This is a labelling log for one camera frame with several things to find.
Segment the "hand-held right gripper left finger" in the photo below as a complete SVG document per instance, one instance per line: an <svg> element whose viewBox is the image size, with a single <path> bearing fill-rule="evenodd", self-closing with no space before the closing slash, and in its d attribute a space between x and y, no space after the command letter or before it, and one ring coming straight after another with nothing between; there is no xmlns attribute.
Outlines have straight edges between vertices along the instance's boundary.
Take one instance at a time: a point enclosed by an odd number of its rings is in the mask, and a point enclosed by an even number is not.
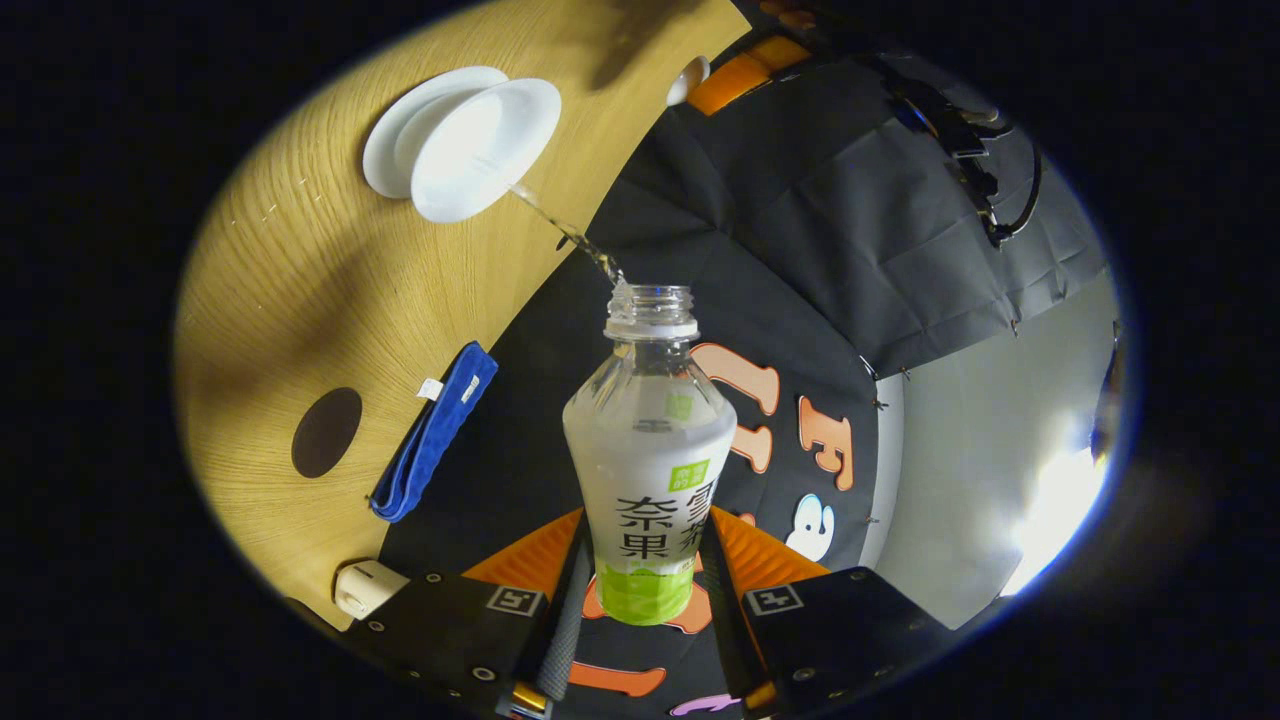
<svg viewBox="0 0 1280 720"><path fill-rule="evenodd" d="M410 579L352 621L346 646L448 719L549 719L590 577L589 525L575 510L465 573Z"/></svg>

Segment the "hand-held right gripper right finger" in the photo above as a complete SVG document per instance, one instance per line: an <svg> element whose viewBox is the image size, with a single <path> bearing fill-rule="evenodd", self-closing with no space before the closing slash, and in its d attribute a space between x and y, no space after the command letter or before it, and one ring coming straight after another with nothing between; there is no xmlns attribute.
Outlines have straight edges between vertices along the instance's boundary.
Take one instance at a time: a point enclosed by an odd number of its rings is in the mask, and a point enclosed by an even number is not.
<svg viewBox="0 0 1280 720"><path fill-rule="evenodd" d="M719 662L748 716L844 716L951 646L876 571L823 568L723 509L699 553Z"/></svg>

